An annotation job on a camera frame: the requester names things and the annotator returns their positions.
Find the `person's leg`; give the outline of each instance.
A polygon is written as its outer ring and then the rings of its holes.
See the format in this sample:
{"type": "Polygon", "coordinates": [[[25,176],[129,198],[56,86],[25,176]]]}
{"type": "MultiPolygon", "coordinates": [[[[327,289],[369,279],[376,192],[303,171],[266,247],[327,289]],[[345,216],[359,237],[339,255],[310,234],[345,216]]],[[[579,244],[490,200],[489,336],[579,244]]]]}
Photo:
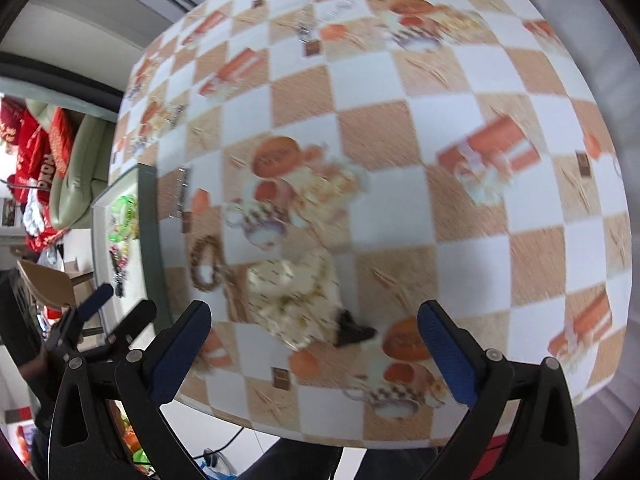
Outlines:
{"type": "Polygon", "coordinates": [[[341,447],[281,438],[238,480],[328,480],[341,455],[341,447]]]}
{"type": "Polygon", "coordinates": [[[420,480],[436,459],[435,448],[370,449],[354,480],[420,480]]]}

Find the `red pillow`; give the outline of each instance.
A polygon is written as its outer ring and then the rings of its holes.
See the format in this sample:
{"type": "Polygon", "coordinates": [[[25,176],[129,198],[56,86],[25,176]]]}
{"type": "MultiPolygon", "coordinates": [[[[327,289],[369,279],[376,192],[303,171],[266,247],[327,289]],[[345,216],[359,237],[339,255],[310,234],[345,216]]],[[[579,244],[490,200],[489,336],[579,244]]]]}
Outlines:
{"type": "Polygon", "coordinates": [[[53,114],[51,129],[49,130],[49,144],[56,164],[56,171],[64,178],[71,159],[74,132],[66,112],[62,108],[56,108],[53,114]]]}
{"type": "Polygon", "coordinates": [[[22,115],[26,108],[7,97],[0,101],[0,137],[12,145],[18,144],[22,115]]]}

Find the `table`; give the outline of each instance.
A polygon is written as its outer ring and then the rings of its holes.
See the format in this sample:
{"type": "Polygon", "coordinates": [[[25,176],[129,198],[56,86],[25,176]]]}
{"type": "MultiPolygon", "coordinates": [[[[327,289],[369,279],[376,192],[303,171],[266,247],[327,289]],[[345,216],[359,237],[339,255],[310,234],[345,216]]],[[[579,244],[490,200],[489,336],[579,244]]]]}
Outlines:
{"type": "Polygon", "coordinates": [[[575,404],[616,370],[631,288],[620,167],[528,0],[209,0],[133,68],[110,179],[136,162],[158,170],[172,309],[212,311],[177,397],[202,412],[322,444],[442,444],[465,409],[416,341],[431,298],[484,348],[555,355],[575,404]],[[192,282],[208,235],[231,291],[192,282]],[[247,269],[319,246],[379,336],[294,355],[254,323],[247,269]]]}

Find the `floor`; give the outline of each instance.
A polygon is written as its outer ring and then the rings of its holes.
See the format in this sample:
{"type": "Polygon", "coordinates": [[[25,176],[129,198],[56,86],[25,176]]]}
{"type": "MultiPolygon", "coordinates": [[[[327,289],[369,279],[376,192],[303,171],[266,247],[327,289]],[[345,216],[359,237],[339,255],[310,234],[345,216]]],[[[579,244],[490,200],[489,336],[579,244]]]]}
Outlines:
{"type": "MultiPolygon", "coordinates": [[[[65,261],[76,261],[78,270],[93,268],[91,231],[89,229],[69,231],[65,236],[65,261]]],[[[235,424],[198,412],[174,401],[161,408],[174,433],[187,452],[200,455],[207,447],[218,449],[224,446],[240,429],[235,424]]],[[[245,471],[269,449],[277,437],[254,430],[244,430],[224,451],[238,473],[245,471]]],[[[364,455],[364,449],[347,448],[335,475],[336,480],[352,480],[364,455]]]]}

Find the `beaded bracelet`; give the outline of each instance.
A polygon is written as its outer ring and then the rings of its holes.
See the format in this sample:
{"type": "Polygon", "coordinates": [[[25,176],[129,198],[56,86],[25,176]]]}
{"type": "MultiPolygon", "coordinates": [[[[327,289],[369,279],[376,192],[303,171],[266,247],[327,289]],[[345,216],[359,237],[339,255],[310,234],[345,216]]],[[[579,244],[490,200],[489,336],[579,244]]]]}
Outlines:
{"type": "Polygon", "coordinates": [[[200,238],[196,241],[191,249],[190,259],[189,259],[189,270],[191,273],[191,281],[193,282],[193,286],[202,292],[210,292],[214,288],[220,285],[222,282],[222,248],[220,247],[220,242],[215,236],[207,235],[205,237],[200,238]],[[209,248],[211,251],[211,256],[213,259],[213,269],[211,271],[211,281],[209,283],[203,282],[200,279],[200,275],[198,272],[198,266],[202,261],[202,257],[204,255],[204,251],[206,248],[209,248]]]}

